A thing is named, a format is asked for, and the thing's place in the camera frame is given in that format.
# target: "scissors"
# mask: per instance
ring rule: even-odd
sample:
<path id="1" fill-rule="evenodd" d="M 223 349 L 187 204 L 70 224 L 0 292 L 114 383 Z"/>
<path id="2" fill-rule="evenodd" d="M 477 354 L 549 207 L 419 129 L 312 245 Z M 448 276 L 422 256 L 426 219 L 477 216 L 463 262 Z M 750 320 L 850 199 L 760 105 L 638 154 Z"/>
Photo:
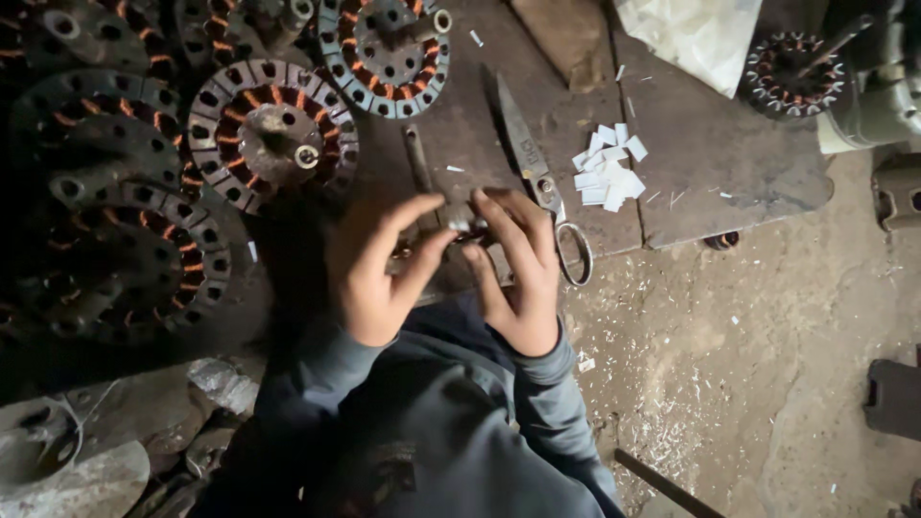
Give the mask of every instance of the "scissors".
<path id="1" fill-rule="evenodd" d="M 594 264 L 589 242 L 586 241 L 585 234 L 577 224 L 566 220 L 563 197 L 556 188 L 556 182 L 554 182 L 554 178 L 550 174 L 547 161 L 543 158 L 543 154 L 530 136 L 528 125 L 525 124 L 524 116 L 521 115 L 515 100 L 512 99 L 512 94 L 508 91 L 505 79 L 502 78 L 502 75 L 496 74 L 495 82 L 498 87 L 499 115 L 505 123 L 508 143 L 514 153 L 515 163 L 518 165 L 521 179 L 528 187 L 531 199 L 540 208 L 550 212 L 550 217 L 554 223 L 554 241 L 556 242 L 556 252 L 560 256 L 563 275 L 569 281 L 569 284 L 585 286 L 591 278 L 591 268 Z M 568 231 L 572 238 L 576 240 L 579 261 L 582 263 L 582 276 L 580 278 L 573 277 L 572 272 L 569 271 L 569 265 L 563 257 L 560 237 L 564 231 Z"/>

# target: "finger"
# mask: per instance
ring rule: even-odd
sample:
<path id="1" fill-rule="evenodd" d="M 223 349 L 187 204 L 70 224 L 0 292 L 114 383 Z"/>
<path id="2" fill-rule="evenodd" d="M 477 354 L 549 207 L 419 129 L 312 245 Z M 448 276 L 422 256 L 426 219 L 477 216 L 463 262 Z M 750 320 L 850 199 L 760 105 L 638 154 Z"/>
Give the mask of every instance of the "finger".
<path id="1" fill-rule="evenodd" d="M 538 207 L 521 191 L 514 189 L 485 189 L 484 191 L 487 196 L 502 206 L 524 230 L 543 267 L 556 265 L 554 224 L 547 215 L 547 211 Z"/>
<path id="2" fill-rule="evenodd" d="M 482 190 L 473 191 L 473 202 L 489 224 L 490 231 L 505 249 L 508 265 L 515 272 L 515 276 L 522 282 L 538 278 L 542 266 L 521 227 L 506 214 L 501 205 Z"/>
<path id="3" fill-rule="evenodd" d="M 443 229 L 422 243 L 402 273 L 393 279 L 391 299 L 395 304 L 413 307 L 441 265 L 441 255 L 457 237 L 456 230 Z"/>
<path id="4" fill-rule="evenodd" d="M 418 194 L 397 205 L 379 217 L 378 226 L 368 239 L 356 266 L 380 271 L 383 275 L 387 258 L 397 245 L 400 232 L 406 230 L 420 216 L 445 203 L 441 194 Z"/>
<path id="5" fill-rule="evenodd" d="M 506 296 L 499 287 L 499 279 L 495 275 L 495 268 L 489 253 L 478 244 L 468 244 L 463 247 L 463 256 L 470 263 L 480 287 L 477 289 L 477 296 L 480 298 L 483 319 L 495 327 L 494 323 L 514 316 Z"/>

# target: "person's left hand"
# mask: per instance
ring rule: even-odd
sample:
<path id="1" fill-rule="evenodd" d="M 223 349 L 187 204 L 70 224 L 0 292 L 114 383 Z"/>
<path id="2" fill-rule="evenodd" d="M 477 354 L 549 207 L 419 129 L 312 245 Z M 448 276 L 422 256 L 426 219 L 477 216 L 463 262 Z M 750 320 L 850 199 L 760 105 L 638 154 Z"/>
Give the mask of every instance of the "person's left hand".
<path id="1" fill-rule="evenodd" d="M 359 202 L 343 218 L 326 248 L 326 268 L 342 326 L 358 342 L 383 347 L 400 331 L 457 232 L 444 229 L 429 237 L 397 276 L 387 275 L 387 260 L 400 232 L 444 203 L 441 194 L 420 194 L 389 209 Z"/>

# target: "concrete floor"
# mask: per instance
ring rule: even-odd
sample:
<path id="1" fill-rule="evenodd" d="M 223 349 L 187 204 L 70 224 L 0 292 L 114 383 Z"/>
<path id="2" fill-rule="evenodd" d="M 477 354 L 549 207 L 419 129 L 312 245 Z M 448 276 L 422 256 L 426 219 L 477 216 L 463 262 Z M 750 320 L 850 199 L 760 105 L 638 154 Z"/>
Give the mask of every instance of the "concrete floor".
<path id="1" fill-rule="evenodd" d="M 615 445 L 730 517 L 882 516 L 907 501 L 921 442 L 869 430 L 873 359 L 914 365 L 921 230 L 876 223 L 869 152 L 832 159 L 816 213 L 597 264 L 565 322 L 624 507 L 682 516 Z"/>

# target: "hand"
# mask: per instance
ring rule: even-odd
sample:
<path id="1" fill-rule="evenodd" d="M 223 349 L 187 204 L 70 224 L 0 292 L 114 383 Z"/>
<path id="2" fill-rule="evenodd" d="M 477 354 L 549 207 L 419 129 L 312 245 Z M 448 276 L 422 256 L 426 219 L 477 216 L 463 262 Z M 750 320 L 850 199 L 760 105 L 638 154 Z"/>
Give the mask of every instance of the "hand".
<path id="1" fill-rule="evenodd" d="M 480 283 L 483 318 L 518 353 L 543 356 L 559 339 L 556 291 L 560 266 L 550 217 L 520 191 L 490 190 L 487 195 L 477 189 L 472 198 L 515 274 L 515 286 L 506 300 L 489 253 L 476 244 L 464 247 L 463 254 Z"/>
<path id="2" fill-rule="evenodd" d="M 420 194 L 390 209 L 380 202 L 354 204 L 345 215 L 326 249 L 326 268 L 343 328 L 358 342 L 383 347 L 400 331 L 457 232 L 429 237 L 398 276 L 387 275 L 387 261 L 400 232 L 444 203 L 441 194 Z"/>

